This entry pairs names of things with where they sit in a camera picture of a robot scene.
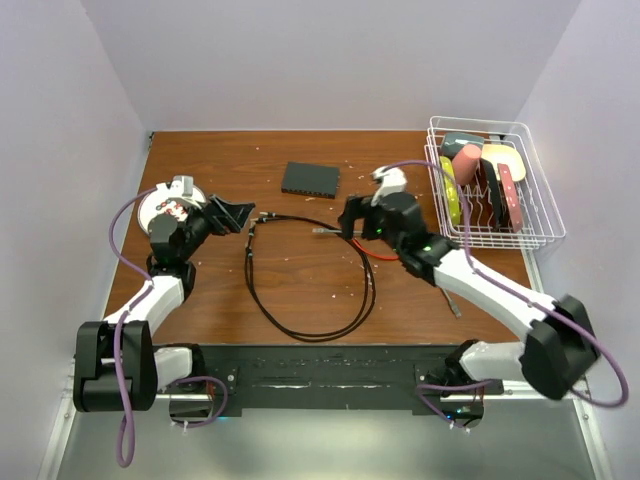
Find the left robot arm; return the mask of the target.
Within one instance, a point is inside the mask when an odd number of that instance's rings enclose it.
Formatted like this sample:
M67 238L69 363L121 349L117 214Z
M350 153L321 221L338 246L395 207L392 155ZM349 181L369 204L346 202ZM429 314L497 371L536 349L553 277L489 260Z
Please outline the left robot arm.
M78 329L73 401L81 412L146 411L173 383L185 392L205 385L207 368L193 359L193 348L155 348L152 336L191 295L196 250L211 236L241 232L255 208L217 195L199 202L164 187L137 199L151 215L144 283L119 310Z

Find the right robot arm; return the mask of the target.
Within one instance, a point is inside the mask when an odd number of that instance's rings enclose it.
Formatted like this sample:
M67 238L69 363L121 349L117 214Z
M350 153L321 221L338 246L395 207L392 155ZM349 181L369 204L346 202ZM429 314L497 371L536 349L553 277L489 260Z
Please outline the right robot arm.
M556 300L475 262L454 241L428 230L411 194L350 196L338 221L347 239L354 236L355 222L362 221L363 238L392 247L409 274L461 296L516 336L514 342L460 345L446 361L452 390L466 393L480 381L523 381L560 400L599 359L579 300L570 295Z

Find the black network switch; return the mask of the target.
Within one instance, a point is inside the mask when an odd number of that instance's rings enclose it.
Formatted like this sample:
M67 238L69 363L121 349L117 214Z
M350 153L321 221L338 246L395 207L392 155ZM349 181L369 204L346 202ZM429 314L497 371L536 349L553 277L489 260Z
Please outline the black network switch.
M337 167L288 162L281 192L334 199L338 193L340 170Z

